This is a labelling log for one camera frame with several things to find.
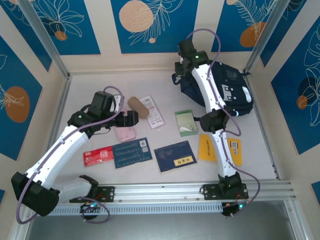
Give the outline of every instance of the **green card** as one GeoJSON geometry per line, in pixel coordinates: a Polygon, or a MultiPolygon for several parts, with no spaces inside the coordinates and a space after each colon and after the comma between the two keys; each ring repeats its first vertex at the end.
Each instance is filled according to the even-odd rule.
{"type": "Polygon", "coordinates": [[[191,110],[177,111],[175,113],[175,118],[178,123],[181,137],[198,134],[198,129],[191,110]]]}

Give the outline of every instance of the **black bag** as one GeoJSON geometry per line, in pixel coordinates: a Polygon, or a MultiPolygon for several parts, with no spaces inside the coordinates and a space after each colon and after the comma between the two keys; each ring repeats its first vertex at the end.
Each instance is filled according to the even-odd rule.
{"type": "MultiPolygon", "coordinates": [[[[242,116],[250,113],[253,99],[242,74],[226,64],[215,62],[211,68],[214,82],[225,104],[233,111],[232,116],[242,116]]],[[[195,78],[189,74],[177,81],[176,74],[172,75],[173,84],[180,84],[181,92],[197,104],[205,107],[205,101],[195,78]]]]}

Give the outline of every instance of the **robotic arm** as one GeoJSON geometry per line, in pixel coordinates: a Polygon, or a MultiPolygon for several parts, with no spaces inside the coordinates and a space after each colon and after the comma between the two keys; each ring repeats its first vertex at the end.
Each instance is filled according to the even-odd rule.
{"type": "Polygon", "coordinates": [[[36,173],[36,175],[25,192],[22,203],[40,216],[48,215],[59,202],[69,201],[78,196],[86,196],[92,199],[97,197],[98,182],[86,175],[82,175],[74,181],[60,185],[54,184],[55,179],[71,156],[85,144],[95,132],[101,128],[110,129],[113,126],[132,127],[139,121],[138,113],[136,111],[127,111],[127,115],[125,116],[124,112],[120,112],[111,121],[86,127],[83,130],[75,132],[65,141],[64,138],[79,127],[106,120],[115,115],[120,109],[120,104],[120,95],[113,96],[104,91],[96,92],[91,104],[83,107],[82,110],[77,111],[71,116],[63,133],[47,153],[24,174],[17,172],[11,178],[17,200],[19,200],[23,189],[34,173],[36,173]],[[44,160],[55,148],[57,149],[44,163],[44,160]]]}
{"type": "Polygon", "coordinates": [[[242,183],[239,173],[233,165],[232,156],[228,148],[227,134],[225,132],[229,117],[221,109],[231,113],[223,101],[214,77],[210,73],[207,78],[210,60],[205,51],[197,51],[191,39],[185,39],[178,44],[180,62],[175,63],[175,74],[177,77],[192,75],[198,84],[204,103],[206,115],[200,118],[200,125],[203,131],[208,132],[218,155],[218,184],[204,185],[205,199],[236,199],[240,195],[248,199],[246,185],[242,183]]]}

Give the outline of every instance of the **red card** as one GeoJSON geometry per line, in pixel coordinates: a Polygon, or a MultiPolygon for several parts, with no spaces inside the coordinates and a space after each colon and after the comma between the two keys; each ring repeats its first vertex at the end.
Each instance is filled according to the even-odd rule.
{"type": "Polygon", "coordinates": [[[86,151],[83,153],[84,166],[106,163],[114,159],[112,146],[86,151]]]}

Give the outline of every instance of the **yellow label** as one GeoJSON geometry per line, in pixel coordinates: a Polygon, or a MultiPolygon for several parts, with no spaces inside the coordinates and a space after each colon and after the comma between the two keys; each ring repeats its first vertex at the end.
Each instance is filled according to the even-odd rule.
{"type": "Polygon", "coordinates": [[[210,136],[207,134],[200,134],[198,159],[210,162],[217,161],[214,146],[211,142],[210,136]]]}
{"type": "Polygon", "coordinates": [[[173,162],[174,162],[174,165],[176,167],[178,167],[178,166],[181,166],[181,165],[184,165],[184,164],[191,163],[193,161],[194,161],[194,159],[192,158],[192,156],[185,156],[183,158],[176,159],[173,162]]]}
{"type": "Polygon", "coordinates": [[[241,140],[235,138],[228,138],[228,144],[233,163],[235,165],[242,165],[241,140]]]}

